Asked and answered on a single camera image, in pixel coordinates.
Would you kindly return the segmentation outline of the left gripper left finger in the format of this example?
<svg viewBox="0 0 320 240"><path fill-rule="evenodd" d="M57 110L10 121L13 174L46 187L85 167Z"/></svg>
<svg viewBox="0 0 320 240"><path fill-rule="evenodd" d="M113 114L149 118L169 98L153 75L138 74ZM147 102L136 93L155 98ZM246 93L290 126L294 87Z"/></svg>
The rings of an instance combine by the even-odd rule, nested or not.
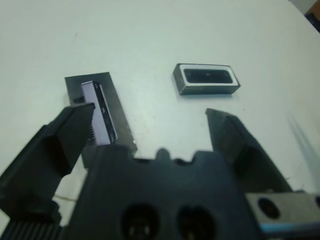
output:
<svg viewBox="0 0 320 240"><path fill-rule="evenodd" d="M0 177L0 209L10 218L60 218L53 196L87 144L95 106L65 107Z"/></svg>

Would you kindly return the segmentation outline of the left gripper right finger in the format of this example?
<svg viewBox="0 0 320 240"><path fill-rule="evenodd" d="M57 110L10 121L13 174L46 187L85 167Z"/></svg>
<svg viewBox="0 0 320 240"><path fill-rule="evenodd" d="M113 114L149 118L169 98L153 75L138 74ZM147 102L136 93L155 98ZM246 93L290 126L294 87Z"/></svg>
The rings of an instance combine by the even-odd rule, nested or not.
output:
<svg viewBox="0 0 320 240"><path fill-rule="evenodd" d="M256 138L230 113L206 110L212 148L224 155L245 193L285 193L292 188Z"/></svg>

